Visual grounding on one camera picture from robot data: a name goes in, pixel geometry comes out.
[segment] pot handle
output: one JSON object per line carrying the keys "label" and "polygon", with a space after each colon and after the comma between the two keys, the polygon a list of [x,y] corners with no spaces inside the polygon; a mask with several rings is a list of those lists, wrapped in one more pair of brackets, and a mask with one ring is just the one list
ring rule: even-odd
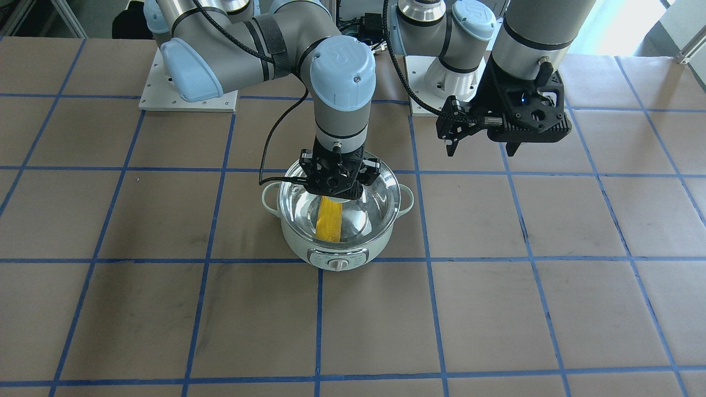
{"label": "pot handle", "polygon": [[412,207],[414,207],[414,194],[412,193],[412,190],[409,187],[407,187],[406,185],[400,184],[400,191],[407,193],[407,195],[409,196],[409,205],[405,209],[402,209],[402,210],[400,210],[400,212],[397,213],[398,218],[400,216],[408,213],[409,210],[411,210]]}
{"label": "pot handle", "polygon": [[269,185],[265,186],[265,188],[263,189],[263,194],[262,194],[263,206],[265,207],[265,209],[266,209],[269,213],[271,213],[272,215],[274,215],[274,216],[276,216],[276,217],[278,217],[278,218],[281,218],[281,217],[282,217],[282,214],[280,213],[280,210],[279,210],[279,209],[274,209],[274,208],[270,207],[269,205],[267,205],[267,201],[265,200],[265,196],[267,196],[267,193],[268,193],[270,190],[272,190],[272,188],[279,187],[281,183],[282,183],[282,182],[275,182],[275,183],[273,183],[273,184],[269,184]]}

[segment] velcro strap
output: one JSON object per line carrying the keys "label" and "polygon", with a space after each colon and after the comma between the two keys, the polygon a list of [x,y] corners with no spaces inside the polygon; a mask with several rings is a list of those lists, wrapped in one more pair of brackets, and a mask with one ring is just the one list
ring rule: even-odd
{"label": "velcro strap", "polygon": [[271,14],[260,14],[255,20],[260,26],[267,51],[275,61],[275,78],[285,77],[292,72],[292,65],[289,63],[287,45],[277,21]]}

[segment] pot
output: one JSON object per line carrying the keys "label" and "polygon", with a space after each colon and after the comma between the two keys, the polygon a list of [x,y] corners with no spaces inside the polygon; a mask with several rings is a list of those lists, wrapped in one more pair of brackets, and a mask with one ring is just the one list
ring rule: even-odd
{"label": "pot", "polygon": [[[305,175],[296,162],[285,176]],[[265,196],[275,188],[279,189],[277,207],[271,208]],[[402,191],[409,196],[409,205],[400,209]],[[281,220],[285,240],[299,258],[324,270],[343,271],[363,266],[383,251],[395,220],[412,209],[414,194],[381,162],[380,176],[370,186],[364,186],[360,199],[339,201],[343,208],[340,242],[316,237],[321,196],[310,194],[304,187],[290,182],[269,184],[263,190],[262,202],[267,211]]]}

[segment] black band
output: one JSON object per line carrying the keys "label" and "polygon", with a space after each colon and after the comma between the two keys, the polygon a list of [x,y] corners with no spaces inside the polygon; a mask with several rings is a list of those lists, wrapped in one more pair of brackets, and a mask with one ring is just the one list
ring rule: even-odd
{"label": "black band", "polygon": [[[249,20],[245,21],[245,27],[248,28],[248,31],[250,32],[250,36],[253,37],[253,42],[255,43],[255,49],[258,50],[258,54],[265,55],[265,51],[263,49],[263,43],[260,41],[260,36],[258,35],[257,31],[255,31],[255,27],[253,26],[253,23],[250,22]],[[265,62],[264,59],[260,59],[260,63],[263,66],[263,81],[270,80],[270,67],[267,65],[267,62]]]}
{"label": "black band", "polygon": [[400,7],[397,7],[397,16],[402,18],[405,22],[409,23],[410,25],[421,26],[424,28],[429,27],[429,26],[434,26],[434,25],[438,24],[439,22],[441,22],[441,20],[443,19],[443,18],[439,18],[439,19],[433,20],[431,22],[422,22],[420,20],[411,19],[410,17],[408,17],[402,13],[402,10],[400,10]]}
{"label": "black band", "polygon": [[292,72],[292,65],[289,63],[289,55],[287,53],[287,45],[285,38],[282,36],[282,31],[277,21],[272,14],[260,14],[253,18],[255,23],[260,28],[260,33],[265,40],[267,51],[272,55],[275,61],[275,77],[280,78]]}
{"label": "black band", "polygon": [[[228,16],[225,11],[223,11],[220,8],[215,8],[215,7],[203,7],[204,11],[213,11],[219,14],[223,14],[225,16]],[[191,10],[188,10],[187,12],[181,14],[174,23],[172,23],[172,37],[174,36],[174,31],[177,29],[177,25],[182,22],[184,19],[186,19],[189,16],[192,16],[195,13],[200,13],[201,11],[198,8],[192,8]]]}
{"label": "black band", "polygon": [[304,50],[304,52],[301,53],[301,57],[299,57],[299,62],[297,63],[297,69],[294,71],[294,74],[296,74],[296,75],[298,75],[299,77],[301,77],[301,65],[304,64],[304,60],[309,56],[309,54],[310,54],[315,48],[317,48],[317,46],[318,46],[322,41],[328,39],[329,37],[331,37],[331,36],[322,37],[321,39],[316,40],[316,41],[313,42],[310,46],[308,46],[308,47]]}
{"label": "black band", "polygon": [[450,64],[447,64],[446,62],[444,62],[444,60],[442,58],[439,58],[439,63],[441,64],[441,66],[447,68],[450,71],[456,72],[456,73],[466,74],[466,73],[471,73],[471,72],[478,70],[478,66],[476,66],[472,69],[459,69],[454,66],[451,66]]}
{"label": "black band", "polygon": [[346,136],[338,136],[338,135],[329,134],[328,131],[326,131],[325,129],[321,128],[320,125],[318,125],[318,122],[316,122],[316,126],[318,127],[318,129],[321,130],[321,132],[325,133],[326,135],[330,136],[331,138],[337,138],[337,139],[350,139],[350,138],[355,138],[356,136],[362,134],[363,131],[365,131],[366,128],[368,128],[368,124],[365,124],[365,127],[363,127],[360,131],[356,132],[355,134],[346,135]]}
{"label": "black band", "polygon": [[556,51],[558,49],[565,49],[566,47],[570,46],[571,43],[573,42],[573,39],[569,40],[568,42],[562,43],[562,44],[542,44],[542,43],[538,43],[538,42],[533,42],[529,39],[526,39],[526,38],[520,36],[519,33],[515,32],[510,27],[510,24],[508,24],[507,18],[505,18],[505,21],[503,22],[503,26],[505,26],[505,31],[508,33],[508,35],[513,40],[524,45],[525,47],[538,49],[540,51]]}
{"label": "black band", "polygon": [[239,10],[228,11],[228,15],[229,15],[229,16],[233,16],[233,15],[238,15],[238,14],[240,14],[241,12],[245,11],[246,9],[248,9],[248,7],[250,6],[250,3],[251,3],[251,2],[252,2],[252,0],[248,0],[248,3],[245,4],[245,7],[240,8]]}
{"label": "black band", "polygon": [[453,27],[453,21],[451,20],[451,15],[446,12],[446,32],[443,36],[443,47],[441,47],[441,54],[439,54],[439,59],[446,56],[448,51],[448,45],[451,43],[451,29]]}

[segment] light blue joint cap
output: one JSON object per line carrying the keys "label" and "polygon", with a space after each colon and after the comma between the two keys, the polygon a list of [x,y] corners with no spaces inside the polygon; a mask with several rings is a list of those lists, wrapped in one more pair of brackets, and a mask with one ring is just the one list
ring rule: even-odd
{"label": "light blue joint cap", "polygon": [[329,107],[358,110],[375,91],[375,57],[370,48],[350,36],[332,36],[313,52],[311,87]]}
{"label": "light blue joint cap", "polygon": [[453,18],[469,35],[489,41],[495,30],[495,14],[485,4],[476,0],[457,0],[452,7]]}
{"label": "light blue joint cap", "polygon": [[270,13],[271,13],[271,14],[274,14],[274,13],[277,12],[277,10],[279,10],[280,8],[282,8],[282,6],[284,6],[285,4],[287,4],[287,3],[294,3],[294,2],[297,2],[297,1],[302,1],[302,2],[306,2],[306,3],[314,3],[314,4],[316,4],[317,6],[319,6],[319,7],[323,8],[323,9],[325,9],[326,12],[328,13],[328,16],[330,16],[331,18],[333,18],[333,17],[331,16],[331,12],[329,12],[328,8],[326,8],[319,0],[274,0],[274,1],[272,2],[272,5],[270,6]]}
{"label": "light blue joint cap", "polygon": [[147,20],[147,27],[152,31],[152,33],[159,35],[169,32],[169,26],[164,19],[164,15],[162,15],[160,6],[157,5],[157,0],[145,1],[143,12],[145,13],[145,19]]}
{"label": "light blue joint cap", "polygon": [[187,42],[174,37],[160,49],[181,99],[198,102],[223,96],[218,77]]}

